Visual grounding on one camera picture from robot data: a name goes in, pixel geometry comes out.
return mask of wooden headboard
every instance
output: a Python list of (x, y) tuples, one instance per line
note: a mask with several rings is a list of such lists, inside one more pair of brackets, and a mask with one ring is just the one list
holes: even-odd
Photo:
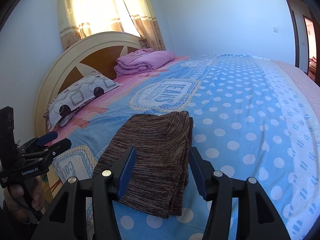
[(92, 70), (116, 78), (116, 59), (141, 49), (140, 37), (123, 32), (104, 32), (89, 36), (67, 49), (53, 64), (41, 83), (34, 109), (36, 136), (47, 133), (43, 114), (49, 102), (61, 91)]

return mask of black cable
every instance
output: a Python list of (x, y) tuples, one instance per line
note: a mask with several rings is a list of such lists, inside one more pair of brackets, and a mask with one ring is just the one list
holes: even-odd
[(31, 208), (29, 208), (29, 207), (27, 207), (27, 206), (25, 206), (25, 205), (22, 205), (18, 200), (16, 200), (16, 199), (12, 196), (9, 187), (8, 187), (8, 192), (9, 192), (9, 195), (11, 196), (11, 198), (15, 201), (15, 203), (17, 203), (17, 205), (18, 205), (19, 207), (24, 208), (25, 210), (28, 210), (28, 211), (32, 212), (32, 213), (33, 213), (34, 215), (36, 215), (36, 216), (40, 216), (40, 217), (43, 216), (43, 214), (42, 214), (41, 212), (35, 211), (34, 209), (31, 209)]

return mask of sunlight through curtain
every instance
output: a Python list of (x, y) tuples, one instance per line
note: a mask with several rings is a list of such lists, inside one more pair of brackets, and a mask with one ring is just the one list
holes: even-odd
[(142, 39), (144, 48), (165, 50), (162, 35), (159, 29), (150, 0), (124, 0), (131, 19)]
[(95, 33), (123, 31), (115, 0), (58, 0), (64, 50)]

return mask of silver screw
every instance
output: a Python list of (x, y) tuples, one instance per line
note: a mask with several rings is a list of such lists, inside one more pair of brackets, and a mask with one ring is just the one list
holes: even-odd
[(102, 176), (109, 177), (111, 175), (111, 171), (103, 171)]
[(221, 171), (215, 171), (213, 174), (216, 177), (222, 177), (222, 175), (223, 175), (223, 173)]
[(249, 181), (251, 184), (256, 184), (256, 183), (257, 183), (257, 180), (256, 180), (255, 178), (253, 178), (253, 177), (250, 177), (250, 178), (248, 179), (248, 181)]
[(69, 179), (68, 179), (68, 182), (69, 183), (75, 183), (77, 181), (77, 178), (76, 177), (70, 177)]

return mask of window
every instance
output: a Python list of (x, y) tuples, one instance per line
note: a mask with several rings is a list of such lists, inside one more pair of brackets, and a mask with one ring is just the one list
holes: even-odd
[(115, 0), (116, 2), (116, 7), (119, 13), (119, 17), (121, 19), (122, 27), (124, 32), (126, 33), (131, 33), (133, 35), (139, 36), (140, 34), (138, 33), (136, 27), (134, 26), (131, 17), (129, 15), (129, 12), (127, 10), (127, 7), (124, 4), (123, 0)]

